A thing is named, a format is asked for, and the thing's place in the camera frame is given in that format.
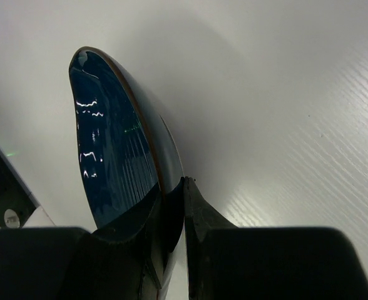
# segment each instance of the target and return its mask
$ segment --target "white table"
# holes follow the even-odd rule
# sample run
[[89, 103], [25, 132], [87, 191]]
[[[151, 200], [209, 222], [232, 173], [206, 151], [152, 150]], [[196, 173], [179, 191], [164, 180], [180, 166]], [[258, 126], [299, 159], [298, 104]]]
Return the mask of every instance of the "white table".
[[0, 0], [0, 146], [55, 224], [92, 230], [67, 72], [84, 45], [155, 95], [224, 216], [339, 228], [368, 275], [368, 0]]

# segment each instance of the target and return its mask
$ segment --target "brown rim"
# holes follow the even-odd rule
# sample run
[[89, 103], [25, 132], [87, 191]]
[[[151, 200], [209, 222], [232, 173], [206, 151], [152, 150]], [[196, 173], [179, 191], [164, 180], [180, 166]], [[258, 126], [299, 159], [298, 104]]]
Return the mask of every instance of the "brown rim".
[[81, 51], [91, 51], [91, 52], [94, 52], [95, 54], [99, 55], [104, 61], [106, 61], [108, 66], [111, 68], [111, 70], [113, 71], [113, 73], [116, 75], [116, 77], [119, 79], [119, 82], [123, 86], [123, 89], [125, 90], [128, 98], [130, 99], [130, 101], [131, 101], [131, 103], [134, 107], [135, 113], [138, 116], [138, 118], [140, 119], [141, 125], [144, 129], [145, 137], [146, 137], [146, 140], [148, 141], [153, 161], [155, 162], [156, 175], [158, 176], [159, 187], [160, 187], [160, 190], [161, 190], [162, 198], [164, 199], [165, 194], [166, 194], [166, 189], [165, 189], [165, 183], [163, 181], [163, 175], [162, 175], [162, 172], [161, 172], [161, 167], [160, 167], [160, 164], [159, 164], [159, 160], [158, 160], [158, 157], [156, 155], [156, 147], [155, 147], [155, 144], [153, 143], [153, 140], [152, 140], [152, 135], [151, 135], [149, 125], [146, 122], [146, 120], [144, 118], [144, 115], [141, 112], [140, 105], [138, 104], [138, 101], [136, 100], [136, 98], [134, 96], [133, 90], [131, 89], [130, 85], [128, 84], [128, 82], [127, 82], [126, 78], [124, 77], [123, 73], [120, 71], [119, 67], [113, 62], [113, 60], [109, 57], [109, 55], [107, 55], [105, 52], [103, 52], [102, 50], [99, 50], [97, 48], [88, 47], [88, 46], [84, 46], [84, 47], [79, 48], [73, 55], [73, 58], [72, 58], [72, 60], [70, 62], [70, 65], [69, 65], [69, 69], [71, 68], [71, 65], [74, 61], [74, 58]]

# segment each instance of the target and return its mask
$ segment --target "white surface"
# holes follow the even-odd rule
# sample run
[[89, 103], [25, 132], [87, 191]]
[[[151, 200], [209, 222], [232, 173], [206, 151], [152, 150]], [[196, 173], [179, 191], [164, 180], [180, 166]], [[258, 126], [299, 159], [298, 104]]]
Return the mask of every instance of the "white surface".
[[368, 274], [368, 0], [0, 0], [0, 146], [55, 224], [94, 229], [67, 73], [84, 45], [156, 96], [227, 218], [337, 227]]

